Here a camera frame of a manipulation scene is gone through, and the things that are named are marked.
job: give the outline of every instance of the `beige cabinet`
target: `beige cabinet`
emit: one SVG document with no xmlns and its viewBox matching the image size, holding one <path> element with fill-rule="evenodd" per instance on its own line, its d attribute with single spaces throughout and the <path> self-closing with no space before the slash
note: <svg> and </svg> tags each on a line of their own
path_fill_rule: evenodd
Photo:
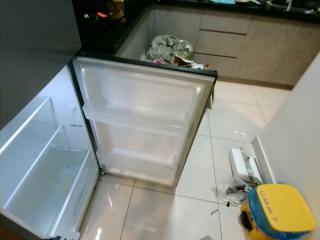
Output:
<svg viewBox="0 0 320 240">
<path fill-rule="evenodd" d="M 206 10 L 203 12 L 200 29 L 246 34 L 251 19 L 251 15 Z"/>
<path fill-rule="evenodd" d="M 320 50 L 320 28 L 254 17 L 230 76 L 295 85 Z"/>
<path fill-rule="evenodd" d="M 237 57 L 244 39 L 244 35 L 200 30 L 194 51 L 199 54 Z"/>
<path fill-rule="evenodd" d="M 276 68 L 273 83 L 295 85 L 320 51 L 320 26 L 301 24 L 298 35 Z"/>
<path fill-rule="evenodd" d="M 217 70 L 219 76 L 229 76 L 236 58 L 195 53 L 193 60 L 196 63 L 209 64 L 209 68 Z"/>
<path fill-rule="evenodd" d="M 292 21 L 254 17 L 231 77 L 270 82 L 298 30 Z"/>
</svg>

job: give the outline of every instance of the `plastic bag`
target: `plastic bag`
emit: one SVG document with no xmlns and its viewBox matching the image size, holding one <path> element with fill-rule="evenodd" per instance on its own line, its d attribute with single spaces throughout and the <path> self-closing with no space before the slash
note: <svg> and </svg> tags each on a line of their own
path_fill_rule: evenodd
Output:
<svg viewBox="0 0 320 240">
<path fill-rule="evenodd" d="M 160 59 L 172 64 L 176 55 L 192 59 L 193 54 L 194 48 L 190 42 L 172 35 L 159 35 L 152 40 L 146 58 L 151 61 Z"/>
<path fill-rule="evenodd" d="M 227 177 L 216 181 L 217 197 L 224 202 L 242 204 L 252 189 L 244 181 L 236 177 Z"/>
</svg>

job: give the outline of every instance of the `skirting board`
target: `skirting board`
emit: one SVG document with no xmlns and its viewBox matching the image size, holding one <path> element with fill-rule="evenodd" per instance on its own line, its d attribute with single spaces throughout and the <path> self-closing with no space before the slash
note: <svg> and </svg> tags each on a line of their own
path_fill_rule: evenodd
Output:
<svg viewBox="0 0 320 240">
<path fill-rule="evenodd" d="M 264 148 L 261 144 L 261 141 L 258 136 L 252 141 L 252 147 L 255 153 L 256 161 L 258 163 L 261 178 L 264 184 L 275 184 L 276 179 L 270 167 L 267 155 L 264 151 Z"/>
<path fill-rule="evenodd" d="M 270 81 L 259 81 L 259 80 L 252 80 L 246 78 L 238 78 L 238 77 L 231 77 L 231 76 L 219 76 L 219 82 L 227 82 L 227 83 L 235 83 L 235 84 L 248 84 L 248 85 L 255 85 L 261 87 L 268 87 L 274 89 L 284 89 L 284 90 L 292 90 L 294 85 L 283 84 L 283 83 L 276 83 Z"/>
</svg>

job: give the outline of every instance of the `debris on floor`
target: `debris on floor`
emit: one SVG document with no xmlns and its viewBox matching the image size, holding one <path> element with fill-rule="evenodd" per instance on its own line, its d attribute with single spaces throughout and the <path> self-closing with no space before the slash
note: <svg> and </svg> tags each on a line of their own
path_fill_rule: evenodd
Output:
<svg viewBox="0 0 320 240">
<path fill-rule="evenodd" d="M 256 158 L 248 156 L 243 147 L 231 148 L 228 156 L 234 177 L 253 183 L 255 187 L 263 183 Z"/>
<path fill-rule="evenodd" d="M 215 184 L 216 189 L 211 190 L 216 190 L 217 197 L 225 203 L 242 204 L 248 198 L 248 192 L 252 189 L 247 183 L 233 176 L 217 179 Z"/>
<path fill-rule="evenodd" d="M 218 212 L 218 211 L 219 211 L 218 209 L 213 210 L 213 211 L 211 212 L 211 216 L 213 216 L 213 217 L 214 217 L 214 214 L 215 214 L 216 212 Z"/>
</svg>

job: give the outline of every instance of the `kitchen cabinet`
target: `kitchen cabinet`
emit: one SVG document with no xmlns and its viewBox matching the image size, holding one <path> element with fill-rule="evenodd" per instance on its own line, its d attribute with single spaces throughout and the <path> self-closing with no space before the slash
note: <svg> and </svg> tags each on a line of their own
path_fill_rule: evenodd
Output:
<svg viewBox="0 0 320 240">
<path fill-rule="evenodd" d="M 251 15 L 205 10 L 200 29 L 226 33 L 246 34 L 251 24 Z"/>
<path fill-rule="evenodd" d="M 299 27 L 287 20 L 254 17 L 230 76 L 271 82 Z"/>
<path fill-rule="evenodd" d="M 320 50 L 320 27 L 301 23 L 284 58 L 275 69 L 272 83 L 295 85 Z"/>
<path fill-rule="evenodd" d="M 244 35 L 200 30 L 194 51 L 236 58 L 244 39 Z"/>
<path fill-rule="evenodd" d="M 141 26 L 135 32 L 151 40 L 169 34 L 189 41 L 194 60 L 209 64 L 222 81 L 290 89 L 320 51 L 320 26 L 315 24 L 188 7 L 156 5 L 150 12 L 148 32 L 142 33 Z M 146 42 L 136 41 L 135 35 L 117 56 L 140 50 L 129 57 L 140 59 L 145 54 L 148 47 L 143 51 L 141 43 Z"/>
</svg>

